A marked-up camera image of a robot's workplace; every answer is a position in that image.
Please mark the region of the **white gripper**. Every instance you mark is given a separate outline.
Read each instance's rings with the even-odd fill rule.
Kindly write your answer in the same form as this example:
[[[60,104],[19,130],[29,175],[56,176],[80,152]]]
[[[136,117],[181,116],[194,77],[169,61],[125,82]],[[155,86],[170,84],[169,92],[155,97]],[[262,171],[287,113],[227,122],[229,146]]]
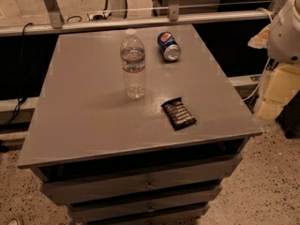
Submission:
[[[264,121],[275,120],[300,90],[300,66],[279,63],[262,75],[254,115]]]

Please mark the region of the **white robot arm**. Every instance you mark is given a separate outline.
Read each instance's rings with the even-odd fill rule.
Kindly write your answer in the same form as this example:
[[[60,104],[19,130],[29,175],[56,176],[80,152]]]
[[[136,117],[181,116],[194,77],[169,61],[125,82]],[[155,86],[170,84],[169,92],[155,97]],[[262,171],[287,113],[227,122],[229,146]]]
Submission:
[[[266,49],[278,62],[272,71],[263,70],[255,115],[275,120],[300,90],[300,0],[288,0],[275,18],[248,44]]]

